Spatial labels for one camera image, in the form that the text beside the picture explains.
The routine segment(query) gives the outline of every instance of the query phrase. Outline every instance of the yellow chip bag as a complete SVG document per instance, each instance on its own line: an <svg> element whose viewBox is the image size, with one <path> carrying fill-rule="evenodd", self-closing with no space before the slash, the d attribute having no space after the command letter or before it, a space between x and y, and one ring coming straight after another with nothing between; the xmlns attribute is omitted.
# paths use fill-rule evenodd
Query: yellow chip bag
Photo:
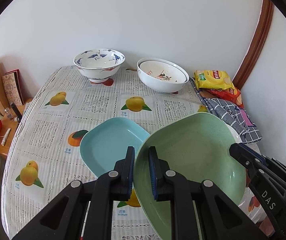
<svg viewBox="0 0 286 240"><path fill-rule="evenodd" d="M208 88L225 90L228 88L235 89L230 77L225 71L220 70L197 70L194 73L197 89Z"/></svg>

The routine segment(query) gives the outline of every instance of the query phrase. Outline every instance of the light blue square dish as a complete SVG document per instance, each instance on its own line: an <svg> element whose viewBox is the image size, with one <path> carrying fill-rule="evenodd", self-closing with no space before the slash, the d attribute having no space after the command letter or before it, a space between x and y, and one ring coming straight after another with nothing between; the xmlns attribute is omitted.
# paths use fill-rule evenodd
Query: light blue square dish
<svg viewBox="0 0 286 240"><path fill-rule="evenodd" d="M113 170L118 160L124 159L128 146L133 146L135 156L149 133L137 123L115 117L89 131L80 143L81 157L97 177Z"/></svg>

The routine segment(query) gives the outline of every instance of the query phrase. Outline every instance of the wooden desk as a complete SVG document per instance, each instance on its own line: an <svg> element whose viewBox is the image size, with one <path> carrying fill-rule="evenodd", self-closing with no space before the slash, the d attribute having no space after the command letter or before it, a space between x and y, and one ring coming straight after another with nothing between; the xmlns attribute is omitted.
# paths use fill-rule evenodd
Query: wooden desk
<svg viewBox="0 0 286 240"><path fill-rule="evenodd" d="M28 102L31 102L31 101L32 101L32 98L27 99L25 104L28 103ZM24 112L25 104L23 106L17 106L17 108L21 112L21 114L23 114L23 112ZM8 128L10 128L11 131L9 132L9 135L7 137L5 145L2 146L1 143L2 143L3 137L1 137L1 136L5 135L5 133L6 133ZM5 159L7 158L7 155L8 155L8 152L9 152L9 148L11 146L12 140L14 138L14 134L16 132L16 128L17 128L17 122L15 122L14 120L12 120L12 121L9 120L7 118L7 116L3 117L2 129L1 129L1 132L0 132L0 155L3 158L5 158Z"/></svg>

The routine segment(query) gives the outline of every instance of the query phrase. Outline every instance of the metal rivet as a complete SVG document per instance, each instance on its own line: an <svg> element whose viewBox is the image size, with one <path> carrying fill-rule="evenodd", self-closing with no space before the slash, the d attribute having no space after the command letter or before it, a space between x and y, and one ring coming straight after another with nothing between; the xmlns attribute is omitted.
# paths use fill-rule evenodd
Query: metal rivet
<svg viewBox="0 0 286 240"><path fill-rule="evenodd" d="M173 176L175 176L175 171L172 171L172 170L168 170L168 171L166 171L165 172L165 174L167 175L167 176L169 176L169 177L173 177Z"/></svg>
<svg viewBox="0 0 286 240"><path fill-rule="evenodd" d="M110 172L108 173L108 176L110 176L110 177L112 177L112 178L116 177L117 175L118 175L118 172L117 172L117 171L110 171Z"/></svg>
<svg viewBox="0 0 286 240"><path fill-rule="evenodd" d="M203 184L205 187L212 187L213 186L213 182L209 179L203 181Z"/></svg>
<svg viewBox="0 0 286 240"><path fill-rule="evenodd" d="M81 185L81 182L79 180L73 180L71 183L70 183L70 186L71 187L79 187Z"/></svg>

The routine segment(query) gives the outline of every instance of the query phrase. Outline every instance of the folded gray fabric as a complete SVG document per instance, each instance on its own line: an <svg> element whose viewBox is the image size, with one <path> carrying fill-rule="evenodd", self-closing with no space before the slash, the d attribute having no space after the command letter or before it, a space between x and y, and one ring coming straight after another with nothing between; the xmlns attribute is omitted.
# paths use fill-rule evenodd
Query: folded gray fabric
<svg viewBox="0 0 286 240"><path fill-rule="evenodd" d="M257 129L256 125L251 122L250 117L244 109L223 99L203 98L196 88L194 80L190 78L190 82L193 85L197 96L201 100L201 103L206 106L207 111L233 127L240 135L244 144L256 143L262 139L260 131Z"/></svg>

